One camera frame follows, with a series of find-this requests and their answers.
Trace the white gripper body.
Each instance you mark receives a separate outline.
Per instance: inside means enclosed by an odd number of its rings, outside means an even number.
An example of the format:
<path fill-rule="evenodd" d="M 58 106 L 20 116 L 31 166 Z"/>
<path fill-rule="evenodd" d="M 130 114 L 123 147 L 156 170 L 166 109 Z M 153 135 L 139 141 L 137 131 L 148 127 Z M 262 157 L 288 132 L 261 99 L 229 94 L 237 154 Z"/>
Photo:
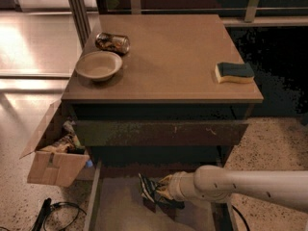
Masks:
<path fill-rule="evenodd" d="M 171 176 L 167 187 L 170 195 L 177 201 L 191 201 L 196 197 L 193 174 L 185 171 Z"/>

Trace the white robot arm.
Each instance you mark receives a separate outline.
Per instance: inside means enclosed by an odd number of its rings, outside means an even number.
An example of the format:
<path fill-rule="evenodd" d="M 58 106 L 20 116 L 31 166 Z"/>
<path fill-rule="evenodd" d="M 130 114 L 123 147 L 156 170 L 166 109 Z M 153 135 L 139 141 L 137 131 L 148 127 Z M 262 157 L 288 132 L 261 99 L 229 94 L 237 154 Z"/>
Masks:
<path fill-rule="evenodd" d="M 202 166 L 159 181 L 157 193 L 169 200 L 225 203 L 234 193 L 308 212 L 308 171 L 231 170 Z"/>

